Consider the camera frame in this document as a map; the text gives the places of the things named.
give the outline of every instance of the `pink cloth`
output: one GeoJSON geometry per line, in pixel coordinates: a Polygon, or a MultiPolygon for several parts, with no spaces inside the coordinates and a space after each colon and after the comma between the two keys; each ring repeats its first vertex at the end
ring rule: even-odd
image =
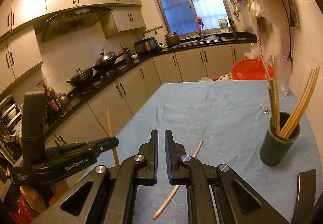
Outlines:
{"type": "Polygon", "coordinates": [[[197,25],[197,28],[198,30],[200,31],[201,29],[203,29],[204,27],[204,23],[203,23],[203,20],[201,17],[196,17],[195,18],[195,22],[196,22],[196,25],[197,25]]]}

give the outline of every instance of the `range hood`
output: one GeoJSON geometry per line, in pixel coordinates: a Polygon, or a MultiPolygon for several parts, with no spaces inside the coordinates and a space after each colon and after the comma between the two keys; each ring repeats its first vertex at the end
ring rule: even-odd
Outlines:
{"type": "Polygon", "coordinates": [[[90,5],[60,11],[45,22],[42,30],[42,42],[89,27],[111,10],[106,7],[90,5]]]}

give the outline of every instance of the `metal screw cap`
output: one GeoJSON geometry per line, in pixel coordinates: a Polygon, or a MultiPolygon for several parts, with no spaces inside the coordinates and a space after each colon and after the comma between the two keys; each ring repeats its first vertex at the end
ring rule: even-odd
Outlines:
{"type": "Polygon", "coordinates": [[[143,161],[144,158],[145,157],[143,155],[135,155],[133,159],[137,162],[140,162],[140,161],[143,161]]]}
{"type": "Polygon", "coordinates": [[[191,160],[191,156],[190,155],[182,155],[180,157],[181,160],[183,161],[190,161],[191,160]]]}
{"type": "Polygon", "coordinates": [[[97,166],[95,168],[95,172],[99,174],[103,173],[105,170],[106,170],[105,166],[97,166]]]}
{"type": "Polygon", "coordinates": [[[229,171],[229,166],[226,165],[226,164],[222,164],[222,165],[219,165],[219,169],[222,171],[222,172],[228,172],[229,171]]]}

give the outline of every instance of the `wooden stick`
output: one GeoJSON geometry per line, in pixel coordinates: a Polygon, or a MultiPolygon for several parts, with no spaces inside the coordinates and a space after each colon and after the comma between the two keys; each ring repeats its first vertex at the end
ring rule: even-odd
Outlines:
{"type": "Polygon", "coordinates": [[[291,115],[289,116],[289,118],[287,119],[287,121],[286,121],[285,125],[284,125],[284,126],[283,126],[283,128],[280,130],[280,133],[279,133],[279,135],[280,135],[280,136],[285,135],[286,130],[287,130],[287,128],[288,128],[288,126],[289,126],[290,122],[295,118],[295,114],[297,113],[297,111],[298,111],[298,109],[299,109],[300,105],[301,105],[301,104],[303,103],[303,101],[305,100],[305,96],[306,96],[306,94],[307,94],[307,92],[308,92],[308,90],[309,90],[309,86],[310,86],[311,81],[312,81],[312,79],[313,79],[313,78],[314,78],[314,70],[313,70],[313,69],[311,69],[311,74],[310,74],[310,76],[309,76],[309,78],[308,78],[308,81],[307,81],[306,87],[305,87],[305,89],[304,89],[304,91],[303,91],[303,94],[302,94],[301,98],[298,100],[296,107],[294,108],[294,110],[293,110],[292,114],[291,114],[291,115]]]}
{"type": "Polygon", "coordinates": [[[286,134],[283,136],[284,138],[290,137],[290,135],[293,133],[296,126],[298,125],[299,121],[301,120],[303,114],[305,113],[305,110],[312,98],[318,76],[319,76],[319,68],[315,69],[314,79],[312,80],[312,83],[310,85],[310,90],[309,90],[308,94],[306,95],[306,99],[303,102],[303,105],[301,106],[301,108],[299,108],[299,111],[297,112],[295,119],[291,123],[290,127],[287,129],[286,134]]]}
{"type": "MultiPolygon", "coordinates": [[[[197,154],[199,153],[202,143],[203,143],[203,139],[201,139],[199,145],[197,146],[193,157],[196,157],[197,154]]],[[[168,195],[167,199],[164,201],[164,203],[160,206],[160,208],[156,211],[155,215],[152,217],[153,220],[156,220],[159,217],[159,215],[167,207],[168,203],[172,200],[172,198],[174,197],[174,195],[176,194],[179,188],[180,188],[180,185],[177,185],[173,188],[172,192],[168,195]]]]}
{"type": "MultiPolygon", "coordinates": [[[[107,119],[108,119],[108,129],[109,129],[109,136],[114,137],[113,131],[112,131],[112,126],[111,126],[111,120],[110,120],[110,108],[107,108],[107,119]]],[[[113,158],[114,158],[114,163],[116,166],[119,166],[119,158],[117,154],[117,148],[112,148],[112,153],[113,153],[113,158]]]]}
{"type": "Polygon", "coordinates": [[[277,84],[277,63],[273,61],[273,57],[270,56],[270,61],[273,66],[273,73],[274,73],[274,92],[275,92],[275,102],[276,102],[276,134],[280,133],[280,104],[279,104],[279,88],[277,84]]]}

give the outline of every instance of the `clear plastic cup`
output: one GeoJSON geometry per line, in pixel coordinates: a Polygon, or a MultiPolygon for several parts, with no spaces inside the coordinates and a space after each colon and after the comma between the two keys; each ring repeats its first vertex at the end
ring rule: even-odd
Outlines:
{"type": "Polygon", "coordinates": [[[282,55],[275,55],[274,61],[276,63],[276,76],[279,95],[284,97],[288,95],[289,80],[292,74],[292,62],[290,58],[282,55]]]}

